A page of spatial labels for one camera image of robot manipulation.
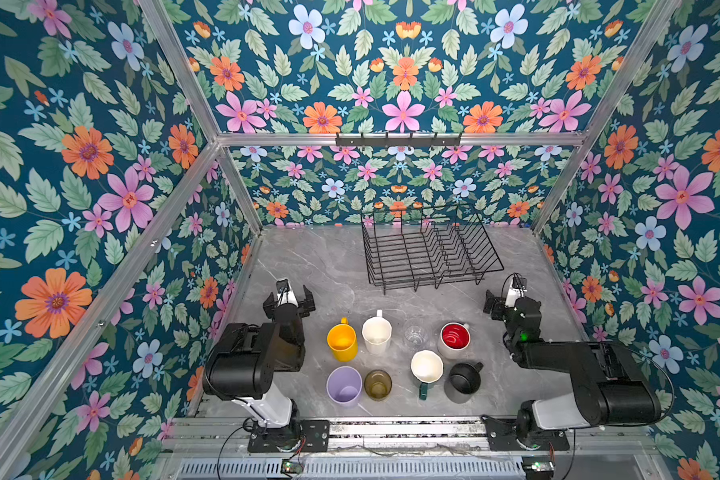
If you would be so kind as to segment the yellow mug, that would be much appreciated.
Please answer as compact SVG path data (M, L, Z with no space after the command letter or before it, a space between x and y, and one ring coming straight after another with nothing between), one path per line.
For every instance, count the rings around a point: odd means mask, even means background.
M347 317L329 330L326 341L333 357L339 362L350 362L358 354L357 333Z

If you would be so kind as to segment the black mug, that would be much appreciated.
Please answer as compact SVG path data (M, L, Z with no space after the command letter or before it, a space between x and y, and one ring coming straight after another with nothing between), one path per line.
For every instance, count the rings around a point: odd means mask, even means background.
M447 398L456 404L468 402L481 387L483 367L482 362L453 365L444 386Z

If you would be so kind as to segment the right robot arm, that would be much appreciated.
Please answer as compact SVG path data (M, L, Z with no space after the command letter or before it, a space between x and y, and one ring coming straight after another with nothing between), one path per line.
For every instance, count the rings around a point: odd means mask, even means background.
M541 303L522 294L487 292L483 311L505 327L502 343L518 367L566 374L571 384L569 394L523 402L497 437L534 449L553 446L567 430L641 427L662 419L657 394L623 344L544 340Z

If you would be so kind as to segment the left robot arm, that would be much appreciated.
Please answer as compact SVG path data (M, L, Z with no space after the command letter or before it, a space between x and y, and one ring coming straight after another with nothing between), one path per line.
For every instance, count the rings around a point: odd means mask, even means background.
M311 290L298 297L287 279L263 302L267 321L232 323L211 349L203 373L204 391L243 407L258 426L289 428L297 406L274 384L277 372L301 370L306 344L303 319L315 311Z

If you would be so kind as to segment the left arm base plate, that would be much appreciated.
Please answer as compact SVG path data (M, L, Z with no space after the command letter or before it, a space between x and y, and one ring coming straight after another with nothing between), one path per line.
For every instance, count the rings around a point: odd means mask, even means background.
M249 453L322 453L328 450L328 420L298 420L280 428L256 427L250 434Z

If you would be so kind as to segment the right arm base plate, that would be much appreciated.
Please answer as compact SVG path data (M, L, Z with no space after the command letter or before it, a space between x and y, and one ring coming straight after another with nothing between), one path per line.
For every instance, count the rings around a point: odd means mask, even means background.
M569 451L571 445L564 430L542 430L530 417L480 417L491 451Z

